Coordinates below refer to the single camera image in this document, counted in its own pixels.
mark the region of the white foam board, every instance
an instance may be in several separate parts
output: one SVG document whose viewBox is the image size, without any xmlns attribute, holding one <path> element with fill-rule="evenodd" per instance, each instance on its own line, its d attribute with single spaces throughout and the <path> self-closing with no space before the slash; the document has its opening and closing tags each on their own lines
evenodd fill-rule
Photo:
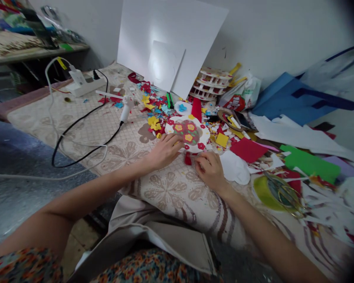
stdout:
<svg viewBox="0 0 354 283">
<path fill-rule="evenodd" d="M 185 48 L 181 46 L 154 40 L 145 80 L 170 92 L 184 53 Z"/>
<path fill-rule="evenodd" d="M 186 99 L 227 14 L 194 0 L 124 0 L 117 62 L 147 76 L 154 40 L 183 47 L 171 91 Z"/>
</svg>

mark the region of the glue gun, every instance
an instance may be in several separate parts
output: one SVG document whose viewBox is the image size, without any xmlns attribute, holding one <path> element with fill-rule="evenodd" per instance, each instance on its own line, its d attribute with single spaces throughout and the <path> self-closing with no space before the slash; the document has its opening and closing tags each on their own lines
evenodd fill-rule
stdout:
<svg viewBox="0 0 354 283">
<path fill-rule="evenodd" d="M 122 99 L 123 110 L 122 110 L 122 114 L 121 114 L 121 122 L 127 123 L 127 119 L 129 117 L 130 111 L 134 107 L 134 101 L 132 100 L 131 97 L 129 97 L 129 96 L 118 96 L 118 95 L 115 95 L 115 94 L 110 94 L 110 93 L 102 92 L 102 91 L 99 91 L 99 90 L 96 90 L 96 93 L 102 94 L 102 95 L 105 95 L 105 96 L 109 96 L 109 97 L 115 97 L 115 98 Z"/>
</svg>

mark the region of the hand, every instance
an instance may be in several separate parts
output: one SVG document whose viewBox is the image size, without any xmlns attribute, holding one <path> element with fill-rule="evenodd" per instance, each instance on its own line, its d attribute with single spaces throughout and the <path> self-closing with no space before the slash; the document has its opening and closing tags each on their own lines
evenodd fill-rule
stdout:
<svg viewBox="0 0 354 283">
<path fill-rule="evenodd" d="M 183 138 L 177 134 L 164 134 L 153 150 L 144 158 L 146 166 L 151 170 L 160 170 L 179 156 L 179 150 L 184 147 Z"/>
<path fill-rule="evenodd" d="M 206 185 L 219 195 L 229 187 L 224 178 L 223 167 L 217 153 L 201 153 L 195 159 L 195 169 Z"/>
</svg>

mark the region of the green marker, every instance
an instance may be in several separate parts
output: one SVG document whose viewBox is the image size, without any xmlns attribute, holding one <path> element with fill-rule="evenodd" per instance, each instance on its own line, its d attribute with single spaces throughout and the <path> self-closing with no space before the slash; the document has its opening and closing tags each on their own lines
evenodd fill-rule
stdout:
<svg viewBox="0 0 354 283">
<path fill-rule="evenodd" d="M 169 92 L 166 93 L 166 98 L 168 100 L 168 108 L 174 109 L 173 100 Z"/>
</svg>

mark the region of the black cable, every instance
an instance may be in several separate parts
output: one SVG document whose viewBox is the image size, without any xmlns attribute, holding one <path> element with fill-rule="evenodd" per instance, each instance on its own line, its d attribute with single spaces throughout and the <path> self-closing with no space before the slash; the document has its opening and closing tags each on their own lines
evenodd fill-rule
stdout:
<svg viewBox="0 0 354 283">
<path fill-rule="evenodd" d="M 100 71 L 100 70 L 93 70 L 93 73 L 95 71 L 99 71 L 105 78 L 106 78 L 106 92 L 107 92 L 107 88 L 108 88 L 108 85 L 109 85 L 109 80 L 108 78 Z M 94 112 L 95 110 L 103 107 L 104 105 L 106 104 L 106 96 L 104 98 L 104 102 L 102 105 L 100 105 L 99 107 L 96 107 L 95 109 L 93 109 L 92 111 L 88 112 L 88 114 L 85 114 L 83 117 L 77 119 L 72 125 L 70 125 L 63 133 L 62 135 L 60 136 L 60 138 L 58 139 L 58 142 L 56 143 L 56 146 L 54 148 L 54 152 L 52 153 L 52 159 L 51 159 L 51 165 L 55 168 L 65 168 L 65 167 L 69 167 L 69 166 L 72 166 L 72 165 L 75 165 L 77 163 L 79 163 L 80 161 L 84 160 L 85 158 L 87 158 L 89 155 L 91 155 L 93 152 L 95 152 L 97 149 L 101 148 L 102 146 L 98 146 L 96 147 L 95 149 L 91 150 L 89 153 L 87 153 L 85 156 L 83 156 L 82 158 L 80 158 L 79 160 L 75 161 L 75 162 L 72 162 L 70 164 L 67 164 L 67 165 L 63 165 L 63 166 L 56 166 L 55 165 L 55 156 L 56 156 L 56 152 L 58 151 L 58 148 L 59 148 L 59 145 L 60 143 L 62 142 L 62 139 L 63 139 L 63 136 L 74 126 L 76 125 L 78 122 L 80 122 L 82 119 L 86 118 L 89 114 L 91 114 L 92 112 Z M 123 121 L 120 122 L 119 124 L 119 127 L 118 127 L 118 130 L 114 133 L 114 135 L 107 141 L 104 143 L 104 145 L 107 145 L 109 142 L 111 142 L 113 140 L 113 138 L 117 135 L 117 133 L 119 132 L 119 130 L 121 129 L 121 126 L 123 124 Z"/>
</svg>

